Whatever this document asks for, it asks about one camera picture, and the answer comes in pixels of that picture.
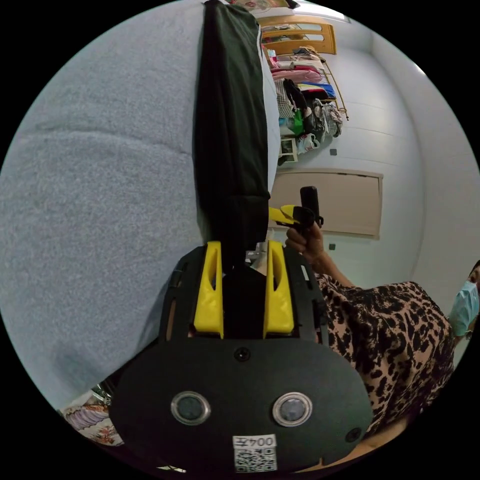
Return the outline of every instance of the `clothing rack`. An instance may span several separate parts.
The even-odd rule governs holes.
[[[321,54],[337,54],[334,27],[324,18],[313,15],[279,15],[257,19],[262,29],[262,47],[275,50],[277,56],[292,57],[293,50],[300,47],[311,47],[321,58],[321,69],[325,73],[325,80],[335,91],[335,99],[322,100],[326,103],[334,102],[337,110],[349,120],[342,93],[328,62]],[[272,63],[267,55],[270,67]]]
[[[339,86],[337,84],[337,81],[335,80],[335,77],[334,77],[334,74],[332,73],[332,71],[330,70],[330,67],[329,67],[329,64],[328,62],[325,60],[325,62],[322,62],[323,65],[325,65],[325,68],[324,68],[324,72],[325,72],[325,79],[327,80],[328,84],[332,85],[332,81],[333,81],[333,84],[335,85],[335,92],[338,94],[338,98],[335,98],[335,99],[328,99],[328,100],[323,100],[325,102],[334,102],[335,103],[335,106],[336,106],[336,109],[341,113],[341,114],[344,114],[345,115],[345,118],[347,120],[350,120],[349,118],[349,114],[347,112],[347,108],[345,107],[345,102],[344,102],[344,98],[342,97],[342,93],[340,92],[340,89],[339,89]]]

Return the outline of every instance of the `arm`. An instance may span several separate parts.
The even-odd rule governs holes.
[[[319,275],[328,275],[339,282],[343,287],[355,285],[338,269],[326,251],[322,251],[312,264],[313,271]]]

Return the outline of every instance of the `black fabric strap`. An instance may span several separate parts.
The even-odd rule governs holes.
[[[205,4],[199,66],[194,167],[198,203],[225,272],[268,228],[268,136],[259,25],[249,12]]]

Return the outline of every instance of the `screw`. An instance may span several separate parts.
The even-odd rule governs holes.
[[[352,442],[355,442],[355,440],[358,440],[360,438],[361,433],[362,433],[361,428],[354,428],[346,434],[345,440],[349,444],[351,444]]]
[[[250,359],[250,350],[248,348],[245,348],[244,346],[241,346],[240,348],[237,348],[235,350],[233,356],[239,362],[246,362]]]

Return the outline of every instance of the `white wall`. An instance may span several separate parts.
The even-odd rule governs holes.
[[[301,155],[296,166],[384,175],[380,240],[325,235],[325,244],[336,244],[331,256],[356,285],[368,288],[410,280],[422,240],[424,209],[422,161],[412,120],[399,92],[370,54],[342,48],[338,55],[324,56],[350,120],[344,122],[339,138],[320,152]],[[337,156],[330,155],[331,148],[337,149]],[[282,234],[275,237],[283,240]]]
[[[480,258],[478,166],[460,123],[432,82],[377,34],[372,52],[405,98],[424,161],[425,233],[413,280],[448,314]]]

